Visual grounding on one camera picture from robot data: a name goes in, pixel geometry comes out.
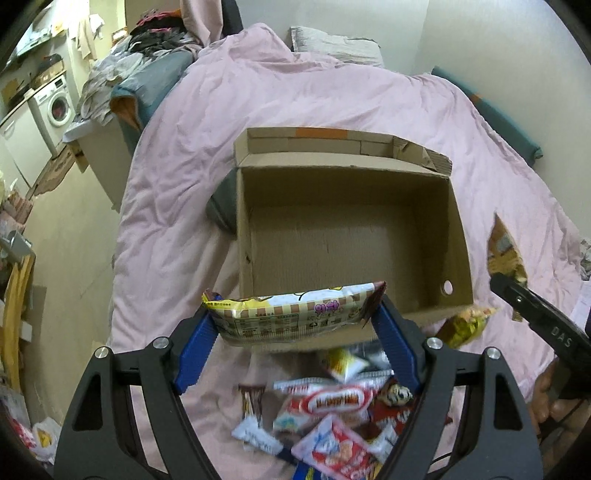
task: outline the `yellow snack bag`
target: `yellow snack bag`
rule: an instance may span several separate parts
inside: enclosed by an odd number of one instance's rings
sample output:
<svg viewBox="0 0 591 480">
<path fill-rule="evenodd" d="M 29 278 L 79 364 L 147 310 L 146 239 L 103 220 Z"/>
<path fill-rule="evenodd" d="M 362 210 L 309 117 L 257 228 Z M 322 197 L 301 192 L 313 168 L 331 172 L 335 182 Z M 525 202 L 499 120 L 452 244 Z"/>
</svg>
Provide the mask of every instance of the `yellow snack bag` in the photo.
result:
<svg viewBox="0 0 591 480">
<path fill-rule="evenodd" d="M 471 307 L 466 309 L 447 319 L 437 332 L 436 337 L 451 348 L 459 348 L 478 338 L 484 331 L 488 319 L 495 312 L 494 308 Z"/>
<path fill-rule="evenodd" d="M 490 275 L 503 273 L 527 288 L 527 273 L 523 258 L 517 250 L 515 240 L 497 214 L 495 214 L 495 224 L 488 240 L 488 273 Z M 523 317 L 513 312 L 513 320 L 523 322 Z"/>
</svg>

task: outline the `cardboard box flap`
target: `cardboard box flap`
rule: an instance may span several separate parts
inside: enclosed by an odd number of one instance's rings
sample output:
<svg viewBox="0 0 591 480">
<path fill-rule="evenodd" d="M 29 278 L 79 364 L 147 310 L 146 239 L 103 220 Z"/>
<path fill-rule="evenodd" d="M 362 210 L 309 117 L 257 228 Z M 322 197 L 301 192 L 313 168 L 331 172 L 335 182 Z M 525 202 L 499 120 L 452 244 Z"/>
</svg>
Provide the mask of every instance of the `cardboard box flap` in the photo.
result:
<svg viewBox="0 0 591 480">
<path fill-rule="evenodd" d="M 307 152 L 278 152 L 258 153 L 248 155 L 240 163 L 240 168 L 249 167 L 342 167 L 367 168 L 373 170 L 400 171 L 447 178 L 447 175 L 397 158 L 369 157 L 367 155 L 315 153 L 311 156 Z"/>
<path fill-rule="evenodd" d="M 326 154 L 342 154 L 355 157 L 390 158 L 414 164 L 423 170 L 409 170 L 415 173 L 436 172 L 444 176 L 451 175 L 452 162 L 445 155 L 424 148 L 416 143 L 403 138 L 387 134 L 342 130 L 336 128 L 310 128 L 310 127 L 265 127 L 249 128 L 245 130 L 235 142 L 236 162 L 241 167 L 255 166 L 257 162 L 266 162 L 265 166 L 272 166 L 270 159 L 257 158 L 244 163 L 247 157 L 260 154 L 314 152 Z M 287 157 L 276 158 L 277 166 L 280 160 Z M 319 155 L 308 161 L 308 165 L 318 165 Z M 372 161 L 340 158 L 327 160 L 326 166 L 347 166 L 359 168 L 383 168 L 384 170 L 405 170 L 397 165 L 386 167 L 387 162 L 376 163 Z M 306 166 L 303 160 L 297 160 L 298 166 Z"/>
</svg>

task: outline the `white wall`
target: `white wall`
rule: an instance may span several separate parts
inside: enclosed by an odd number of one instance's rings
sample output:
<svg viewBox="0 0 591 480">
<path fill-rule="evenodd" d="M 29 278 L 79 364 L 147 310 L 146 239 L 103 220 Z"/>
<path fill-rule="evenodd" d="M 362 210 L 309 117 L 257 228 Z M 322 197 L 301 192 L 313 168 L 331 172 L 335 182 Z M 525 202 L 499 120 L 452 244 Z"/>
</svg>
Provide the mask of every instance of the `white wall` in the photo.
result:
<svg viewBox="0 0 591 480">
<path fill-rule="evenodd" d="M 413 68 L 445 68 L 544 150 L 535 170 L 591 236 L 591 65 L 543 0 L 430 0 Z"/>
<path fill-rule="evenodd" d="M 244 27 L 263 22 L 283 40 L 303 25 L 333 35 L 371 38 L 387 69 L 410 73 L 429 0 L 236 0 Z"/>
</svg>

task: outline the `clothes pile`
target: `clothes pile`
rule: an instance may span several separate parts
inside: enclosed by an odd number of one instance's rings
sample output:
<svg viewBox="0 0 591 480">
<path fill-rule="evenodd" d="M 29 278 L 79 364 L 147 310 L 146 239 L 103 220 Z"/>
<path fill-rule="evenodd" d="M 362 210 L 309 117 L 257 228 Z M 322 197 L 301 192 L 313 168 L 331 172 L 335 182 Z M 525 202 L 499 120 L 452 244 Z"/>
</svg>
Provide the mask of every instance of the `clothes pile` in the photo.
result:
<svg viewBox="0 0 591 480">
<path fill-rule="evenodd" d="M 196 59 L 201 48 L 201 42 L 187 32 L 180 10 L 142 18 L 127 38 L 92 67 L 80 95 L 80 116 L 106 125 L 113 118 L 109 101 L 115 85 L 172 51 L 189 50 Z"/>
</svg>

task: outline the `snack package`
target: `snack package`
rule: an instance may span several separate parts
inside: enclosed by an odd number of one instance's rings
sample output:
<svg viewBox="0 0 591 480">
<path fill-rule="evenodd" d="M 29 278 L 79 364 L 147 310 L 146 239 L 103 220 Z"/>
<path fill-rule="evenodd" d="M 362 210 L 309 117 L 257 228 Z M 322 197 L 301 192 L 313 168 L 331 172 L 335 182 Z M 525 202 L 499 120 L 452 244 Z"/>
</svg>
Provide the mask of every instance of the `snack package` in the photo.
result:
<svg viewBox="0 0 591 480">
<path fill-rule="evenodd" d="M 366 359 L 371 365 L 378 370 L 390 370 L 390 361 L 386 356 L 386 352 L 382 348 L 382 344 L 379 340 L 373 340 L 371 342 L 358 343 L 347 347 L 352 355 L 357 355 L 361 358 Z"/>
<path fill-rule="evenodd" d="M 276 382 L 273 388 L 289 396 L 273 421 L 273 431 L 302 433 L 329 414 L 353 428 L 367 423 L 369 405 L 391 375 L 391 370 L 367 372 L 347 384 L 328 378 Z"/>
<path fill-rule="evenodd" d="M 523 259 L 517 250 L 515 240 L 497 214 L 488 240 L 488 273 L 503 273 L 527 288 L 527 273 Z M 514 311 L 513 320 L 522 322 L 523 317 Z"/>
<path fill-rule="evenodd" d="M 445 321 L 436 337 L 451 348 L 459 348 L 482 334 L 488 319 L 496 309 L 473 307 L 454 315 Z"/>
<path fill-rule="evenodd" d="M 369 366 L 368 361 L 353 355 L 346 348 L 319 352 L 319 357 L 322 367 L 341 383 L 347 383 Z"/>
<path fill-rule="evenodd" d="M 390 453 L 392 453 L 392 449 L 397 441 L 398 434 L 394 431 L 394 427 L 390 423 L 382 430 L 376 439 L 369 442 L 371 453 L 378 459 L 378 462 L 384 464 L 390 456 Z"/>
<path fill-rule="evenodd" d="M 328 415 L 291 453 L 335 480 L 359 480 L 367 477 L 377 464 L 370 449 L 338 416 Z"/>
<path fill-rule="evenodd" d="M 382 387 L 370 406 L 369 418 L 378 432 L 383 432 L 390 425 L 399 436 L 414 406 L 415 398 L 411 391 L 392 377 Z"/>
<path fill-rule="evenodd" d="M 375 480 L 379 471 L 382 469 L 381 463 L 375 463 L 372 470 L 365 478 L 359 480 Z M 330 480 L 325 473 L 319 472 L 314 467 L 304 462 L 298 462 L 292 480 Z"/>
<path fill-rule="evenodd" d="M 265 385 L 238 385 L 238 391 L 242 396 L 242 419 L 255 417 L 259 426 L 262 423 L 262 395 L 265 392 Z M 246 451 L 252 452 L 253 446 L 244 444 Z"/>
<path fill-rule="evenodd" d="M 243 300 L 206 290 L 203 302 L 230 343 L 293 342 L 370 318 L 385 288 L 381 281 Z"/>
</svg>

